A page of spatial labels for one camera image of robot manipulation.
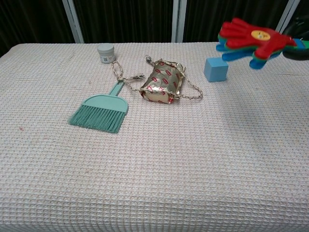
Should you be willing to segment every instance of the smiley face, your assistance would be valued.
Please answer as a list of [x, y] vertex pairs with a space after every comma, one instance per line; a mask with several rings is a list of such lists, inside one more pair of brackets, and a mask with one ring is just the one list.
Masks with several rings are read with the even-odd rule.
[[251, 36], [257, 40], [267, 41], [270, 40], [270, 35], [262, 30], [253, 30]]

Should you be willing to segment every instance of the teal brush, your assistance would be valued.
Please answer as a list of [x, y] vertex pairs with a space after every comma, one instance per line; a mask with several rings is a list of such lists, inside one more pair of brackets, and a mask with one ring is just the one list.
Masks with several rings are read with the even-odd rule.
[[123, 81], [118, 81], [108, 95], [94, 95], [85, 100], [72, 115], [69, 123], [74, 126], [118, 133], [127, 114], [128, 103], [117, 95]]

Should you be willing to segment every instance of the small jar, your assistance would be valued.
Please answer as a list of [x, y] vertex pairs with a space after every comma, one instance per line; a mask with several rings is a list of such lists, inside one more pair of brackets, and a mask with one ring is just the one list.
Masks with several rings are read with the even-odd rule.
[[103, 43], [98, 46], [98, 53], [100, 54], [101, 62], [109, 64], [115, 61], [114, 46], [111, 43]]

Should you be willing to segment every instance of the table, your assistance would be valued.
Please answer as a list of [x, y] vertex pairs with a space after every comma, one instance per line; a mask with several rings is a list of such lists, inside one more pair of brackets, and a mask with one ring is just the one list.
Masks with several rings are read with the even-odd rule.
[[[0, 231], [309, 230], [309, 63], [229, 63], [216, 43], [116, 43], [124, 77], [187, 67], [202, 100], [144, 100], [124, 86], [118, 134], [68, 124], [116, 82], [98, 44], [20, 44], [0, 58]], [[133, 82], [134, 87], [143, 81]], [[184, 81], [181, 93], [198, 95]]]

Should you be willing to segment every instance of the foam block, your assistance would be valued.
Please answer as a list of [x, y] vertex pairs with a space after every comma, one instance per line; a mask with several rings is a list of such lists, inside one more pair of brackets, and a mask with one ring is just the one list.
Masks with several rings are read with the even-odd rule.
[[228, 64], [219, 58], [207, 58], [204, 68], [204, 75], [209, 82], [225, 81]]

